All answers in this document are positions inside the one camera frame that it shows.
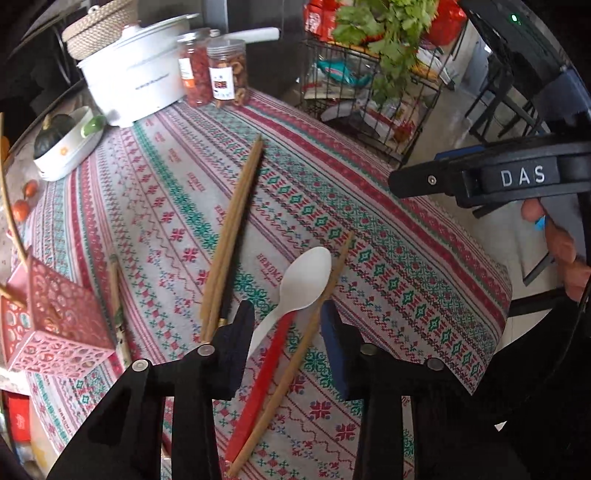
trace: red chopstick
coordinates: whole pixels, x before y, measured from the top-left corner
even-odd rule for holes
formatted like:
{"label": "red chopstick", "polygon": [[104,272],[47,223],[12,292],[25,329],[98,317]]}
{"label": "red chopstick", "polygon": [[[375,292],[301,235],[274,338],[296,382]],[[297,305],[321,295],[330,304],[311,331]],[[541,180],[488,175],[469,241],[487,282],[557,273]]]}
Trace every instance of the red chopstick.
{"label": "red chopstick", "polygon": [[233,462],[244,447],[244,444],[248,440],[248,437],[252,433],[252,429],[258,418],[258,414],[261,411],[262,403],[267,396],[269,385],[273,380],[273,374],[279,363],[279,357],[285,345],[285,339],[287,338],[287,332],[290,329],[291,322],[296,316],[297,311],[286,313],[277,322],[277,329],[271,342],[269,350],[263,360],[261,370],[259,371],[255,384],[252,386],[251,394],[249,395],[244,410],[236,423],[232,437],[228,442],[226,448],[225,460]]}

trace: tablecloth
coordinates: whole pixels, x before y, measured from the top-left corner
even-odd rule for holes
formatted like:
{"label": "tablecloth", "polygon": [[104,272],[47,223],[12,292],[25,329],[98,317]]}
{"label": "tablecloth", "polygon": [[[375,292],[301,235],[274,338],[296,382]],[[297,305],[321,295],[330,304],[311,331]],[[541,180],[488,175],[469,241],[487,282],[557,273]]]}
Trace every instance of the tablecloth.
{"label": "tablecloth", "polygon": [[[428,199],[394,199],[387,164],[261,93],[253,92],[244,108],[177,103],[131,128],[107,130],[77,170],[46,186],[25,225],[25,243],[47,265],[92,289],[105,317],[106,260],[117,253],[132,356],[155,364],[181,358],[199,343],[199,306],[217,236],[259,132],[265,152],[234,304],[250,300],[260,321],[278,303],[290,262],[316,245],[337,253],[354,230],[333,296],[343,320],[396,358],[443,359],[474,391],[504,328],[511,299],[505,268]],[[290,331],[275,380],[304,328],[297,322]],[[222,460],[259,368],[255,355],[235,398],[214,402]],[[112,356],[83,380],[29,374],[34,405],[58,450],[120,373]],[[360,402],[339,399],[318,335],[241,477],[349,480],[360,419]],[[412,476],[409,416],[404,446],[405,475]],[[169,465],[162,475],[170,478]]]}

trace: cilantro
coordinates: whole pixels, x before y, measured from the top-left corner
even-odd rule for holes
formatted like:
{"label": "cilantro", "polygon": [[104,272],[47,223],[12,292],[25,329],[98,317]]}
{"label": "cilantro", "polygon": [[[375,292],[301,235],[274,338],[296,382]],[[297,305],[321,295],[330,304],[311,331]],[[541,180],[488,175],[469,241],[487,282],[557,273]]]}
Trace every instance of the cilantro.
{"label": "cilantro", "polygon": [[431,27],[438,0],[358,0],[354,7],[337,10],[339,24],[333,38],[347,45],[361,45],[368,37],[382,37],[367,46],[380,55],[381,74],[374,80],[374,100],[399,96],[407,85],[410,68],[423,32]]}

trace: white pot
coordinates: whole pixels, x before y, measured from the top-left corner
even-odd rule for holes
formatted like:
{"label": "white pot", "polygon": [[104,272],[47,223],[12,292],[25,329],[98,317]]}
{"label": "white pot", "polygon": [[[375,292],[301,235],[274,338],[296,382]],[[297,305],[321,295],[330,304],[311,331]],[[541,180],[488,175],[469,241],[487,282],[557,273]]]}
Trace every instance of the white pot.
{"label": "white pot", "polygon": [[110,125],[130,127],[184,96],[177,36],[189,31],[189,19],[197,15],[126,27],[118,41],[78,64]]}

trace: finger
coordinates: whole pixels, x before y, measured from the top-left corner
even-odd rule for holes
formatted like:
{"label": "finger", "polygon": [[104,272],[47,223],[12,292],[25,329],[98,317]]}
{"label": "finger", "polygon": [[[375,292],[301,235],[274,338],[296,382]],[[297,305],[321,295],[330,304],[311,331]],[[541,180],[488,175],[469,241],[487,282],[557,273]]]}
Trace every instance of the finger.
{"label": "finger", "polygon": [[544,208],[538,199],[524,200],[521,205],[521,216],[528,222],[537,222],[544,215]]}
{"label": "finger", "polygon": [[583,298],[583,291],[584,288],[578,287],[565,287],[564,291],[566,292],[566,296],[575,302],[580,302],[581,298]]}
{"label": "finger", "polygon": [[558,274],[563,279],[564,285],[573,288],[585,288],[591,276],[591,268],[580,261],[571,264],[559,262]]}
{"label": "finger", "polygon": [[577,249],[571,236],[558,228],[549,216],[546,216],[544,233],[548,251],[556,260],[571,264],[577,258]]}

